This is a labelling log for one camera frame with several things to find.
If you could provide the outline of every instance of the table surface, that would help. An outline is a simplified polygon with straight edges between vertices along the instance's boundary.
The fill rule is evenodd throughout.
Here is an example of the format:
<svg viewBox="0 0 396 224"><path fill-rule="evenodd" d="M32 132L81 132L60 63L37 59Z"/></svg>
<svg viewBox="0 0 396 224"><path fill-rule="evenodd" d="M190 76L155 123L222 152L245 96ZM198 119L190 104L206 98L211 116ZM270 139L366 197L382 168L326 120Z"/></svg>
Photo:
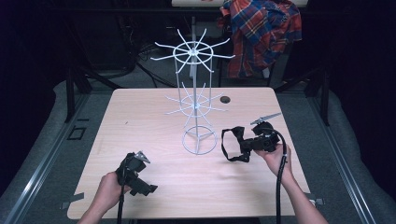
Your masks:
<svg viewBox="0 0 396 224"><path fill-rule="evenodd" d="M173 7L221 7L224 0L172 0ZM292 0L297 7L306 7L308 0Z"/></svg>
<svg viewBox="0 0 396 224"><path fill-rule="evenodd" d="M179 102L167 98L179 99L177 89L115 90L76 189L76 194L84 193L84 199L71 203L68 217L81 218L92 202L101 177L115 171L127 153L139 150L151 161L139 177L159 187L147 197L126 194L123 218L275 216L276 177L264 160L252 153L249 163L230 162L221 151L223 129L243 126L246 127L244 138L250 138L254 136L251 121L281 112L274 91L270 88L209 90L204 89L202 95L213 98L211 109L206 110L205 119L200 117L197 123L211 128L218 142L205 155L195 155L183 147L184 131L195 125L195 119L185 115L190 112L166 114L179 109ZM181 90L181 98L185 96L185 91ZM220 96L230 97L230 103L222 103ZM201 97L198 102L204 110L203 99ZM268 121L290 145L295 177L303 191L309 192L283 116ZM213 144L214 138L205 139L200 151L209 150ZM224 146L230 157L240 155L232 132L225 134ZM282 216L294 214L283 188L281 206ZM117 217L117 211L115 206L104 218Z"/></svg>

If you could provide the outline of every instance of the human hand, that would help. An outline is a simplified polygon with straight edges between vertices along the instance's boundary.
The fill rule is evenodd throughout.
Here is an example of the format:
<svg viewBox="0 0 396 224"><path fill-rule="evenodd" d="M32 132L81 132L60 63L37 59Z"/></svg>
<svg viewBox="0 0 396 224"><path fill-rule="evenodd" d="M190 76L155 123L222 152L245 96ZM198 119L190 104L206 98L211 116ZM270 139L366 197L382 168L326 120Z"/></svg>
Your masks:
<svg viewBox="0 0 396 224"><path fill-rule="evenodd" d="M124 187L124 193L129 190L131 190L130 187ZM115 172L102 176L95 197L79 223L97 223L110 208L119 202L120 192L121 186Z"/></svg>
<svg viewBox="0 0 396 224"><path fill-rule="evenodd" d="M286 145L286 149L287 149L288 157L286 158L286 164L283 172L291 173L290 147ZM264 150L254 150L254 151L265 160L272 173L274 173L274 175L277 175L277 172L279 171L280 162L283 157L283 145L276 144L276 150L273 152L267 152Z"/></svg>

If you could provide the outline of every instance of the plaid cloth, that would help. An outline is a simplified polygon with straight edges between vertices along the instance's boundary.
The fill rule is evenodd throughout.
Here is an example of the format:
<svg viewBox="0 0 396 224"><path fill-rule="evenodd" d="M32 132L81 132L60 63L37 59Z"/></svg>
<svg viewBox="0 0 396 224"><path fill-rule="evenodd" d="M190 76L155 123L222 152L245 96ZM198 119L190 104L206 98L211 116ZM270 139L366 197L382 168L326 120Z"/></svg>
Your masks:
<svg viewBox="0 0 396 224"><path fill-rule="evenodd" d="M235 55L228 77L261 74L287 44L302 39L300 11L289 0L225 0L223 7L231 13Z"/></svg>

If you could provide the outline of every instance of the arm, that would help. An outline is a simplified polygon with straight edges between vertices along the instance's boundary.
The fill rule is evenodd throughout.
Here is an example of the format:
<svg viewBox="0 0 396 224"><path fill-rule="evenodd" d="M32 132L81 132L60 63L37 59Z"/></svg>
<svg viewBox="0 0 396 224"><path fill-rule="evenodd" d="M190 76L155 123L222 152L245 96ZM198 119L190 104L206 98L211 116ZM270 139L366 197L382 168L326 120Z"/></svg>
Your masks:
<svg viewBox="0 0 396 224"><path fill-rule="evenodd" d="M124 193L128 190L131 188L125 186ZM121 186L117 182L117 174L111 172L104 175L90 207L78 223L99 223L102 216L119 202L120 192Z"/></svg>
<svg viewBox="0 0 396 224"><path fill-rule="evenodd" d="M276 150L273 152L266 152L263 150L255 151L266 161L268 167L274 173L274 175L277 175L279 170L280 160L283 156L282 147L283 146L280 144L276 145ZM290 197L291 205L293 206L298 223L328 223L323 215L318 211L318 209L308 200L295 180L291 170L291 155L289 146L287 146L287 149L287 163L285 164L285 168L283 170L281 183Z"/></svg>

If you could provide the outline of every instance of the dark background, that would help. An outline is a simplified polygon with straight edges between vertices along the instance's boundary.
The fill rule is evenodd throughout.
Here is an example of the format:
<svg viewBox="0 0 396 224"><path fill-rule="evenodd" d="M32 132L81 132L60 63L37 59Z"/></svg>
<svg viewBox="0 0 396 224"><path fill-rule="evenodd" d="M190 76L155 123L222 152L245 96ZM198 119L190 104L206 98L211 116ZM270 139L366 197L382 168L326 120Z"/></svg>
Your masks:
<svg viewBox="0 0 396 224"><path fill-rule="evenodd" d="M118 17L78 15L65 18L43 11L43 6L53 6L54 3L61 7L113 7L115 2L2 1L1 193L18 172L38 137L54 104L52 89L65 80L71 64L79 63L98 70L134 69L130 59L136 50L134 48L140 47L138 41L142 38L149 41L168 38L156 34L169 23L181 26L175 18L153 16L145 18L144 22L134 20L140 21L131 23L136 31L136 42L128 44L125 34L131 34L131 30L127 30L129 33L122 30ZM129 1L130 5L124 7L147 7L139 2ZM377 184L396 199L396 138L393 136L396 125L395 3L348 1L346 5L343 2L309 1L308 8L302 11L303 41L293 45L284 78L298 77L320 66L323 58L332 54L331 90L340 98L355 131L361 159ZM169 3L161 1L156 7L169 7ZM352 19L355 19L352 23L347 23L350 17L345 12L352 13ZM70 32L77 34L78 38L75 39ZM334 53L331 51L332 41L337 36L342 40L337 45L341 50Z"/></svg>

